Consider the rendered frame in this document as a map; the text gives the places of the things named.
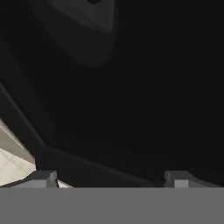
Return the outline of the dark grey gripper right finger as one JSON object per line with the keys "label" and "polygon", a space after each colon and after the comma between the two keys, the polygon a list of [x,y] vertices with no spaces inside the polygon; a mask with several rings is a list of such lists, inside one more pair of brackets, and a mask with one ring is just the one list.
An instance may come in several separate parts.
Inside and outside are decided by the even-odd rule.
{"label": "dark grey gripper right finger", "polygon": [[220,188],[204,180],[195,178],[188,171],[166,171],[164,186],[168,188]]}

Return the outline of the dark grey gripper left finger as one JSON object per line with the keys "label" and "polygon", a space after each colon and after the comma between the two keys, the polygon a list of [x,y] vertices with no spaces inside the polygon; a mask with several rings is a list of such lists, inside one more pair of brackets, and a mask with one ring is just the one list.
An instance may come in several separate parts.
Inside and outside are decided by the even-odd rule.
{"label": "dark grey gripper left finger", "polygon": [[18,188],[56,188],[58,187],[56,171],[34,171],[26,178],[12,184]]}

